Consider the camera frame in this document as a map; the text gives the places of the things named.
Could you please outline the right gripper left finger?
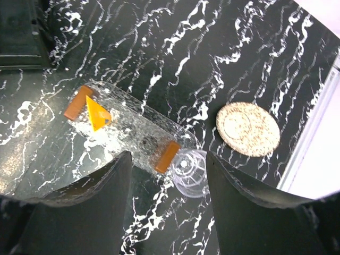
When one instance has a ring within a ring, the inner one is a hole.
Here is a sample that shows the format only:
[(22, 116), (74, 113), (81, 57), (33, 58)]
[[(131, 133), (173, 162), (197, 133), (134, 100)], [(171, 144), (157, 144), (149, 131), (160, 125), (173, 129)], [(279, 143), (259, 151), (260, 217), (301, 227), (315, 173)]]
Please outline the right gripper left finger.
[(132, 155), (44, 197), (1, 196), (1, 254), (118, 254)]

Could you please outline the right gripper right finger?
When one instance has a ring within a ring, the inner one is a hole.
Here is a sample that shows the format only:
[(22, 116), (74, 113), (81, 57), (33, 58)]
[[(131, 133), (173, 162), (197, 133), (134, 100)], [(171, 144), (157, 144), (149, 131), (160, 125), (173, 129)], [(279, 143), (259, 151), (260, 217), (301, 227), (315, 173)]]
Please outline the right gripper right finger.
[(213, 152), (206, 169), (221, 254), (339, 254), (339, 193), (293, 195)]

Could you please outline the yellow toothpaste tube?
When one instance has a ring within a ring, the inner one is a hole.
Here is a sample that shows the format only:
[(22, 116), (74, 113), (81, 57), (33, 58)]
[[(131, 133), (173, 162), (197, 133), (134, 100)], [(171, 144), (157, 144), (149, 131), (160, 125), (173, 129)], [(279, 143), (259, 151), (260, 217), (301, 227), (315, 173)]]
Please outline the yellow toothpaste tube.
[(89, 120), (94, 131), (111, 123), (112, 116), (110, 112), (100, 106), (91, 97), (86, 96), (86, 104), (89, 112)]

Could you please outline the clear plastic cup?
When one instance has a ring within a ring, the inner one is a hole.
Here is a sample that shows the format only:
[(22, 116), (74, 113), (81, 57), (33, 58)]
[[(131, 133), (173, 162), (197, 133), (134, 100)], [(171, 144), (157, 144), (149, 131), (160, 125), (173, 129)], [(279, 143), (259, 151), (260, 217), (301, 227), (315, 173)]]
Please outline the clear plastic cup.
[(176, 188), (186, 197), (202, 198), (209, 194), (204, 150), (180, 149), (170, 170)]

